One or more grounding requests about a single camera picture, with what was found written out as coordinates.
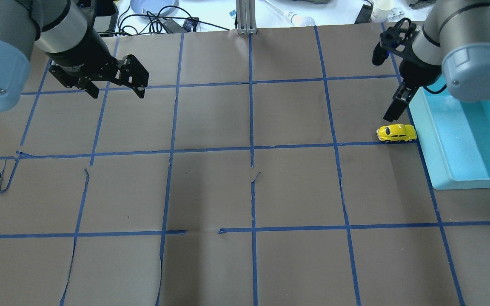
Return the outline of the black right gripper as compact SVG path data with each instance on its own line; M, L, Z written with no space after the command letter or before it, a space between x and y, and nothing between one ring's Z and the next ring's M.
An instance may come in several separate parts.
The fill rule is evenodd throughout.
M399 72L404 81L383 116L383 120L394 122L408 108L419 87L432 91L429 86L442 74L442 51L439 37L434 38L411 19L402 18L380 34L373 50L372 64L380 66L390 54L402 59Z

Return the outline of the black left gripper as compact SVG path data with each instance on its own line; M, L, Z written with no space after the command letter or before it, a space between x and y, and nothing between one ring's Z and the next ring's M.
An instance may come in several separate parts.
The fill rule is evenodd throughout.
M77 87L97 99L99 88L89 78L93 77L95 81L113 81L115 85L128 87L140 99L145 97L149 78L146 68L132 54L121 60L111 56L95 30L87 30L83 39L70 50L46 54L54 62L49 72L66 88Z

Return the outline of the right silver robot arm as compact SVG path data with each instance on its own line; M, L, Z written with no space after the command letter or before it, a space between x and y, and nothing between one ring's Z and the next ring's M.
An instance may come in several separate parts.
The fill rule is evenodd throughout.
M402 77L384 120L400 118L423 88L462 102L490 100L490 0L438 0L421 26L403 18L380 34L372 62L394 54Z

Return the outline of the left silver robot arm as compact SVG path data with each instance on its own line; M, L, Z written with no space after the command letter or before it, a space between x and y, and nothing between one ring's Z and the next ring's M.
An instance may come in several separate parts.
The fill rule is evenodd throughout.
M145 95L148 72L134 55L118 60L94 29L111 16L111 0L0 0L0 112L15 107L29 78L33 47L52 61L49 73L66 88L97 98L96 81Z

